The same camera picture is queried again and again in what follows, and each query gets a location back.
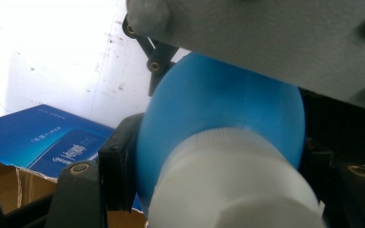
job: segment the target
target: gray panel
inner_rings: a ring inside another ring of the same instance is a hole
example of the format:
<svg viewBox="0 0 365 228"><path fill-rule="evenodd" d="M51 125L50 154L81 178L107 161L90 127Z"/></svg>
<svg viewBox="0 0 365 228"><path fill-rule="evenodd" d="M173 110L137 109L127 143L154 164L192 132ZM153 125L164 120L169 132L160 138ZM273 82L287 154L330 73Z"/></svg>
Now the gray panel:
<svg viewBox="0 0 365 228"><path fill-rule="evenodd" d="M140 34L365 107L365 0L129 0Z"/></svg>

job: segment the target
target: white cap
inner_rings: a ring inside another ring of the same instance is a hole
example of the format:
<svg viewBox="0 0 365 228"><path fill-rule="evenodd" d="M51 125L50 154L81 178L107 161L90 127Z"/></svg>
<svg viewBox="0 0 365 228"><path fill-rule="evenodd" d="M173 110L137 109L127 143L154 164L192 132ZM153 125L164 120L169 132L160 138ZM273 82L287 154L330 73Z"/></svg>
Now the white cap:
<svg viewBox="0 0 365 228"><path fill-rule="evenodd" d="M182 142L163 166L151 228L324 227L305 179L263 137L236 128Z"/></svg>

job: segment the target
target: blue box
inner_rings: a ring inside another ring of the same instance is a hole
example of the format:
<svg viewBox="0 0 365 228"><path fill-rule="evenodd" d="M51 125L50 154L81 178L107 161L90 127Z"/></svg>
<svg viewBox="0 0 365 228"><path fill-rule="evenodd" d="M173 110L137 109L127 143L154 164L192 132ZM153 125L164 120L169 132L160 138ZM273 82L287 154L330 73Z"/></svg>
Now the blue box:
<svg viewBox="0 0 365 228"><path fill-rule="evenodd" d="M95 160L114 129L48 105L0 118L0 162L57 179L80 160Z"/></svg>

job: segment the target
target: brown cardboard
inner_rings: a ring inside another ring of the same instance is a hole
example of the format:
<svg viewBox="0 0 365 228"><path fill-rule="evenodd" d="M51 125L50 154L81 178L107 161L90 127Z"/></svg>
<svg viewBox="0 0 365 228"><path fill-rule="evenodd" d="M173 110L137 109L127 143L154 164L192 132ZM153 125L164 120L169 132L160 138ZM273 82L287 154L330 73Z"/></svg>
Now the brown cardboard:
<svg viewBox="0 0 365 228"><path fill-rule="evenodd" d="M0 163L0 204L4 214L54 191L56 183L28 171ZM144 228L143 214L108 212L109 228Z"/></svg>

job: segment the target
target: blue rounded object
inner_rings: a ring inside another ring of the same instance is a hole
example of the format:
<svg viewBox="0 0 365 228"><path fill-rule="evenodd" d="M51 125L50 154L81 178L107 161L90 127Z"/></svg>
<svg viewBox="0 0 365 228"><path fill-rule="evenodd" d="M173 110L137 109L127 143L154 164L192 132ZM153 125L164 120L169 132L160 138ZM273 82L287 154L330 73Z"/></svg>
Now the blue rounded object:
<svg viewBox="0 0 365 228"><path fill-rule="evenodd" d="M144 114L136 165L137 191L146 215L172 150L196 133L219 127L259 133L298 167L304 141L298 88L190 53L168 71Z"/></svg>

